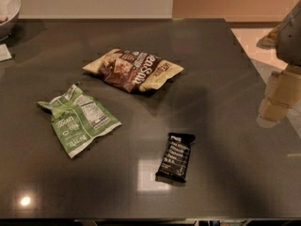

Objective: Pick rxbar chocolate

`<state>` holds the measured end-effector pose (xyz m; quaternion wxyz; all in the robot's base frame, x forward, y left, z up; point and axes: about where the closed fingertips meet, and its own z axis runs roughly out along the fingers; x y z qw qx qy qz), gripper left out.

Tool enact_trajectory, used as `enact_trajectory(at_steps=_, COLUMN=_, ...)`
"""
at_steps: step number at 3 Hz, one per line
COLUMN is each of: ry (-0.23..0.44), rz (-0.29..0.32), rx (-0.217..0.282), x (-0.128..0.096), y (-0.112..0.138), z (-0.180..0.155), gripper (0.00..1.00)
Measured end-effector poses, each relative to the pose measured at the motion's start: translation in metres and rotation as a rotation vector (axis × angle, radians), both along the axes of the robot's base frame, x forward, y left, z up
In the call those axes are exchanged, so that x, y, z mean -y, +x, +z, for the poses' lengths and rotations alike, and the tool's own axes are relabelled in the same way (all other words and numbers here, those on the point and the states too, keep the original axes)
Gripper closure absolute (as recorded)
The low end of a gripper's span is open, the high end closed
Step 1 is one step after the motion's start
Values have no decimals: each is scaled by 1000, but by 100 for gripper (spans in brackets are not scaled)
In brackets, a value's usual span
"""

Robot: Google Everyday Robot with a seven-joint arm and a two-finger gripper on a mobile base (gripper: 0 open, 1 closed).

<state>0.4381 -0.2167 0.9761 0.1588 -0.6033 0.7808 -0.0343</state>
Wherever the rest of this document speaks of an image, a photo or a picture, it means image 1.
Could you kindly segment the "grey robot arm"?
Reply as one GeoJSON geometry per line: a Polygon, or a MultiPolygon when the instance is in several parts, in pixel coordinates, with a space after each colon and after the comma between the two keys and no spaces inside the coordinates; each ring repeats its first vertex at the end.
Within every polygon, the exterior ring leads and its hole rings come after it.
{"type": "Polygon", "coordinates": [[[301,1],[261,44],[274,45],[277,58],[287,63],[283,71],[272,71],[259,109],[258,125],[271,128],[301,100],[301,1]]]}

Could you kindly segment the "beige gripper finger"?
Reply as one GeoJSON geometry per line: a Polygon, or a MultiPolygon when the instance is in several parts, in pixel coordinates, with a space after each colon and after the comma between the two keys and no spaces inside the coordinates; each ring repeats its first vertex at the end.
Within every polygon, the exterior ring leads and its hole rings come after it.
{"type": "Polygon", "coordinates": [[[264,98],[259,108],[257,124],[263,128],[272,128],[279,124],[287,113],[287,107],[275,105],[268,98],[264,98]]]}
{"type": "Polygon", "coordinates": [[[283,71],[272,71],[265,96],[276,105],[294,106],[301,99],[301,67],[288,65],[283,71]]]}

